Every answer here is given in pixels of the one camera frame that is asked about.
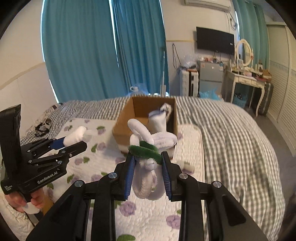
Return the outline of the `person's left hand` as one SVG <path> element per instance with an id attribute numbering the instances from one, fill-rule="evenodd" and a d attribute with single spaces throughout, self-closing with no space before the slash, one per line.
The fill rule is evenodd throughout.
<path id="1" fill-rule="evenodd" d="M 38 209 L 42 209 L 45 205 L 45 193 L 43 189 L 39 189 L 31 194 L 31 203 Z M 27 204 L 26 200 L 18 192 L 12 192 L 5 195 L 5 199 L 15 210 L 24 213 L 23 207 Z"/>

